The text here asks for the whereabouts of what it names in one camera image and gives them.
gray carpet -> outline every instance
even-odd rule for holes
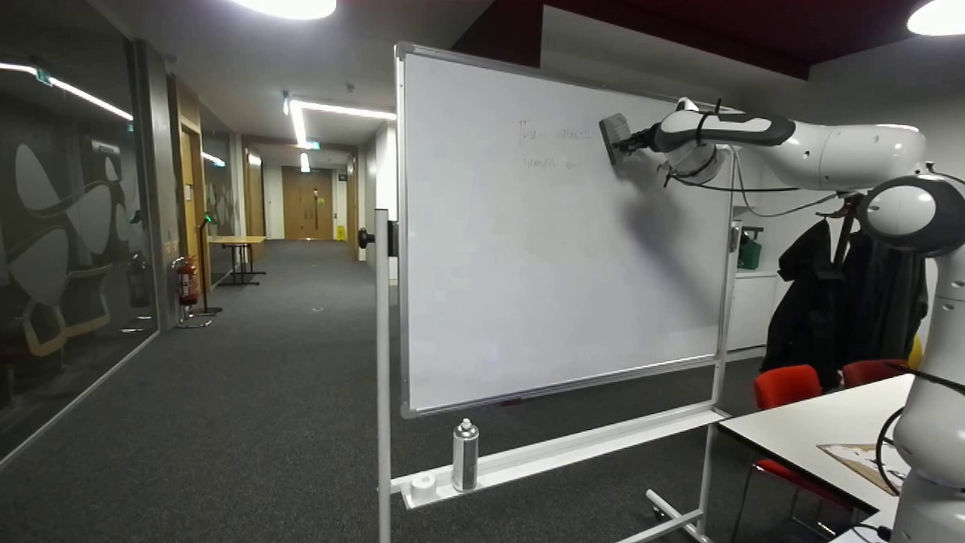
[[[372,540],[373,288],[334,244],[273,244],[263,286],[216,288],[210,330],[154,340],[0,475],[0,540]],[[750,407],[732,364],[723,407]],[[707,375],[395,419],[395,475],[450,462],[458,416],[482,448],[707,396]],[[397,543],[608,543],[656,519],[642,491],[695,505],[703,433],[680,433],[477,498],[395,511]],[[725,540],[748,448],[721,433],[707,530]],[[817,540],[785,522],[791,489],[750,489],[746,543]]]
[[[372,274],[334,244],[266,262],[0,475],[0,540],[363,540]]]

glass wall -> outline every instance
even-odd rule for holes
[[[125,54],[87,4],[4,4],[0,456],[154,332]]]

robotic arm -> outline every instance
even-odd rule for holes
[[[785,182],[811,190],[867,190],[860,223],[867,234],[938,260],[938,296],[925,372],[965,384],[965,200],[945,176],[921,169],[925,136],[899,123],[819,128],[791,118],[698,112],[689,99],[659,123],[631,133],[624,118],[599,120],[607,152],[656,155],[676,178],[707,184],[723,145],[761,155]],[[965,540],[965,396],[915,380],[894,429],[909,465],[894,540]]]

whiteboard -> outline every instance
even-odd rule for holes
[[[408,416],[716,359],[731,196],[624,182],[599,140],[670,112],[397,47]]]

chair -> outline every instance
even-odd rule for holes
[[[899,364],[907,364],[905,359],[860,359],[840,367],[840,384],[850,387],[863,387],[863,384],[875,384],[875,380],[887,380],[902,375]]]
[[[761,411],[771,411],[771,407],[781,407],[781,403],[817,397],[819,391],[822,391],[819,388],[819,376],[817,376],[817,372],[811,364],[771,367],[771,372],[756,375],[756,380],[753,380],[753,396],[756,396],[756,407]],[[785,482],[797,486],[794,489],[794,500],[791,500],[791,512],[797,511],[798,489],[806,489],[806,491],[811,491],[811,495],[817,495],[822,500],[834,500],[838,498],[838,495],[827,495],[827,489],[817,481],[811,481],[808,475],[797,471],[794,465],[786,465],[781,458],[771,458],[771,456],[753,458],[750,471],[746,476],[741,505],[740,505],[740,515],[736,515],[731,540],[736,540],[740,530],[741,530],[746,500],[748,500],[748,491],[750,491],[750,475],[765,475],[765,476],[776,476],[776,481],[785,481]]]

